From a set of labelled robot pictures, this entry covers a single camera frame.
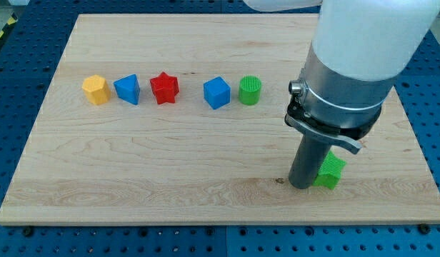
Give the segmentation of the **silver wrist clamp flange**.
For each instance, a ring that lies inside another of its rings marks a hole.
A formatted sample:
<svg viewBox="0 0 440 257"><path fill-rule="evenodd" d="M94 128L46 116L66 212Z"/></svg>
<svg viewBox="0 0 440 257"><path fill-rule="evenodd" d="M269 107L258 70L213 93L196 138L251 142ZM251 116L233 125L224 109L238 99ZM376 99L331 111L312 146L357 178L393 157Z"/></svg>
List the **silver wrist clamp flange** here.
<svg viewBox="0 0 440 257"><path fill-rule="evenodd" d="M321 62L312 48L297 80L285 122L303 134L299 148L338 146L352 154L371 130L396 79L365 81L341 75Z"/></svg>

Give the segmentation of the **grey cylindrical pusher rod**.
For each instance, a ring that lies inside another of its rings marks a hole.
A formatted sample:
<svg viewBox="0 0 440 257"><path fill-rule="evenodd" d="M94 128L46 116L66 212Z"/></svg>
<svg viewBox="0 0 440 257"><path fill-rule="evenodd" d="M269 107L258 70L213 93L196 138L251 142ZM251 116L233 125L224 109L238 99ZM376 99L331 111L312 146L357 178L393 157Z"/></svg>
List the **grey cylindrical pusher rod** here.
<svg viewBox="0 0 440 257"><path fill-rule="evenodd" d="M312 186L331 145L303 136L289 172L289 182L298 189Z"/></svg>

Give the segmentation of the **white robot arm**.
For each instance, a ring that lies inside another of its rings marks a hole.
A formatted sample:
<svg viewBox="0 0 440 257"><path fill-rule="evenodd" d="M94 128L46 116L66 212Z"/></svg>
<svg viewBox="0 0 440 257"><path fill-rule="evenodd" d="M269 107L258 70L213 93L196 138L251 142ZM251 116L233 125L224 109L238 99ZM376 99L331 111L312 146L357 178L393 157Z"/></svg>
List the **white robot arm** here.
<svg viewBox="0 0 440 257"><path fill-rule="evenodd" d="M332 146L351 153L378 120L397 76L440 12L440 0L250 1L257 11L318 6L315 34L299 77L289 82L285 122L302 140L289 182L315 181Z"/></svg>

